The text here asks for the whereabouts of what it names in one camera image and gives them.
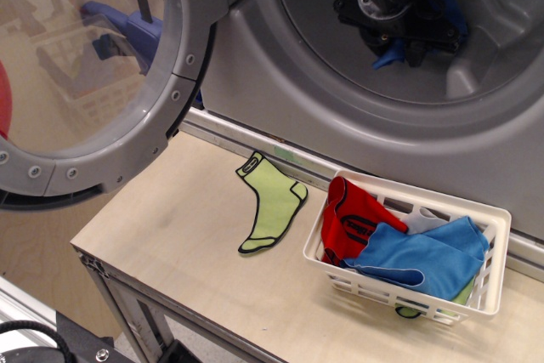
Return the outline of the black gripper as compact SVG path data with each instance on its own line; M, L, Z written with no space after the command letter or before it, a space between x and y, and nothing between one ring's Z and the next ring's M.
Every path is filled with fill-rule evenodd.
M407 15L420 3L416 0L398 12L383 15L370 0L336 0L333 4L338 20L359 29L365 45L378 57L383 56L391 45L390 37L406 34ZM427 45L410 41L405 45L405 59L409 67L419 67L427 54Z

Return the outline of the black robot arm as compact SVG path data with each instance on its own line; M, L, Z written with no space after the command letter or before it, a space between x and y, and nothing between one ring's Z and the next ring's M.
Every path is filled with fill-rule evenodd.
M376 70L394 62L418 67L429 53L455 54L468 37L456 0L335 0L338 20L356 27L376 55Z

